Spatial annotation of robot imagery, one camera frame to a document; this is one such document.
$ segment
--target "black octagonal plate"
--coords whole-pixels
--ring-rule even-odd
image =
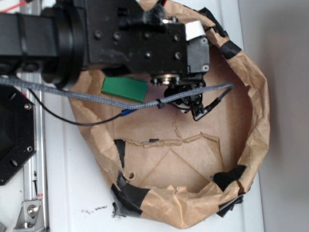
[[[33,103],[15,87],[0,86],[0,186],[34,153]]]

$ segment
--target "screw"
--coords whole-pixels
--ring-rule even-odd
[[[202,44],[207,44],[207,39],[206,38],[202,39]]]
[[[100,40],[102,38],[102,34],[103,34],[102,31],[96,30],[93,35],[97,40]]]
[[[149,32],[145,32],[144,33],[144,38],[145,39],[149,39],[150,38],[150,33]]]
[[[31,110],[32,109],[32,105],[31,104],[26,104],[24,107],[25,107],[26,110]]]
[[[121,39],[120,33],[119,33],[118,31],[116,31],[116,32],[114,33],[114,35],[113,35],[113,38],[114,38],[115,40],[120,40],[120,39]]]
[[[174,41],[178,42],[180,40],[179,34],[174,35]]]
[[[176,52],[176,53],[175,53],[175,58],[176,58],[177,60],[180,60],[181,57],[182,57],[182,55],[181,55],[180,52]]]
[[[151,57],[151,53],[150,53],[150,52],[146,52],[146,53],[145,53],[145,57],[146,57],[147,59],[149,59],[149,58]]]
[[[203,66],[203,71],[208,72],[209,71],[209,65],[205,64]]]
[[[30,216],[35,216],[35,215],[37,215],[38,214],[38,212],[39,212],[39,208],[37,207],[37,206],[35,206],[35,205],[30,205],[29,207],[28,207],[28,214],[30,215]]]
[[[29,227],[32,227],[32,225],[30,224],[30,222],[24,222],[23,224],[22,224],[22,228],[24,228],[24,229],[26,229],[26,228],[29,228]]]

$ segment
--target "blue connector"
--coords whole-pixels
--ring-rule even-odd
[[[123,111],[121,111],[121,116],[129,115],[129,114],[133,113],[134,111],[136,111],[136,110],[128,110],[128,109],[123,110]]]

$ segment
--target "gray wall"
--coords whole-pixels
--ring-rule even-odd
[[[309,225],[309,1],[239,0],[245,51],[269,82],[271,141],[260,170],[266,232]]]

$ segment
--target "brown paper bag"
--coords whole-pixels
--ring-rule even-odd
[[[144,0],[140,5],[147,10],[155,2]],[[165,9],[183,23],[203,23],[215,45],[205,81],[208,86],[229,81],[234,90],[198,122],[166,105],[79,129],[115,194],[116,212],[188,228],[249,190],[268,150],[268,87],[257,65],[216,32],[214,22],[172,1]],[[103,81],[101,71],[83,72],[72,90],[119,100],[101,93]],[[165,88],[150,84],[145,101],[161,98]],[[204,94],[204,105],[219,94]],[[78,122],[101,121],[121,111],[93,102],[70,102]]]

